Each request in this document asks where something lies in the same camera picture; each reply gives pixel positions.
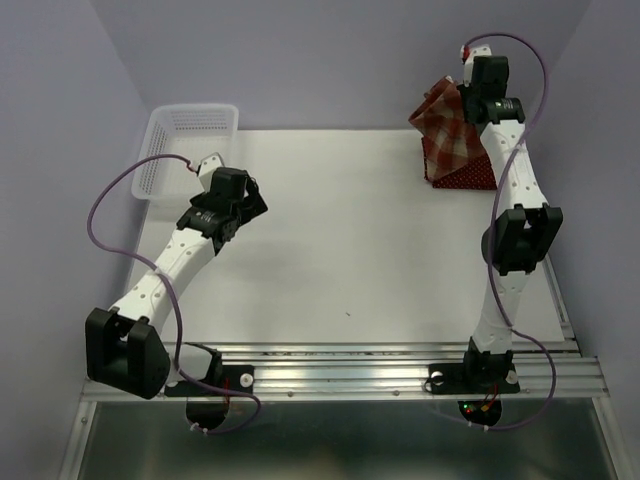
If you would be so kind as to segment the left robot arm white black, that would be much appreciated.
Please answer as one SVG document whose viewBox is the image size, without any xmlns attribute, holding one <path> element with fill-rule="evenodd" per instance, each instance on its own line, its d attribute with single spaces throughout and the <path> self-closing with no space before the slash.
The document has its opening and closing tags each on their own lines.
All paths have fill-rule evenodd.
<svg viewBox="0 0 640 480">
<path fill-rule="evenodd" d="M 87 375 L 96 382 L 151 399 L 183 376 L 181 351 L 168 352 L 161 332 L 168 317 L 183 322 L 178 300 L 198 273 L 238 230 L 267 212 L 256 181 L 241 169 L 201 171 L 206 189 L 193 197 L 167 245 L 154 261 L 136 255 L 147 270 L 110 308 L 85 321 Z"/>
</svg>

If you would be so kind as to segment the plaid red beige skirt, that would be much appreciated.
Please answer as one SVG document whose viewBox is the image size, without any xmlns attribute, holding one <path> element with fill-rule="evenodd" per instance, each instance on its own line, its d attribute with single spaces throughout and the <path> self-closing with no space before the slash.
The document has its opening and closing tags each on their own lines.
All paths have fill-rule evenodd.
<svg viewBox="0 0 640 480">
<path fill-rule="evenodd" d="M 420 132 L 421 144 L 423 137 L 429 137 L 440 142 L 464 138 L 469 148 L 474 141 L 481 145 L 475 127 L 464 119 L 460 92 L 449 76 L 438 80 L 424 94 L 422 103 L 409 116 L 409 123 Z"/>
</svg>

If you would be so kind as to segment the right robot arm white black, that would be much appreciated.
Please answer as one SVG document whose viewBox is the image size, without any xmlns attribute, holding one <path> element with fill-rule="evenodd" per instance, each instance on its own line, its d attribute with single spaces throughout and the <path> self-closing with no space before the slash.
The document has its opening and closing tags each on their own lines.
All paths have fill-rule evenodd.
<svg viewBox="0 0 640 480">
<path fill-rule="evenodd" d="M 506 57 L 488 47 L 466 53 L 458 88 L 464 118 L 478 132 L 497 189 L 481 245 L 487 289 L 464 359 L 452 368 L 456 393 L 494 387 L 518 391 L 512 340 L 521 294 L 563 222 L 561 209 L 549 205 L 538 185 L 526 146 L 524 109 L 519 99 L 508 97 L 508 79 Z"/>
</svg>

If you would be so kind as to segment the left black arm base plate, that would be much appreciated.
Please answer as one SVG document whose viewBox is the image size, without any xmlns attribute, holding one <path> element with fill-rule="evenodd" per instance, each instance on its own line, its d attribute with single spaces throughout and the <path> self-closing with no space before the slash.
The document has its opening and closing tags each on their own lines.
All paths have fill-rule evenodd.
<svg viewBox="0 0 640 480">
<path fill-rule="evenodd" d="M 207 397 L 207 396 L 233 396 L 234 392 L 242 394 L 253 393 L 253 378 L 255 368 L 253 365 L 230 365 L 219 363 L 211 366 L 199 383 L 206 384 L 203 388 L 193 382 L 182 378 L 174 385 L 166 385 L 164 395 L 166 397 Z"/>
</svg>

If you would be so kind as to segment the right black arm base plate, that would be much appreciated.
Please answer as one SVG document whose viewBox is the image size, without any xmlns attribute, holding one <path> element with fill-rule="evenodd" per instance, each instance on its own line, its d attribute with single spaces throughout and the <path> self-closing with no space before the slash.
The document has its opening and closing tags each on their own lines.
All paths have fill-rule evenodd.
<svg viewBox="0 0 640 480">
<path fill-rule="evenodd" d="M 496 374 L 472 374 L 462 362 L 430 363 L 427 365 L 428 377 L 425 385 L 434 395 L 472 395 L 493 393 L 516 394 L 520 385 L 508 383 Z"/>
</svg>

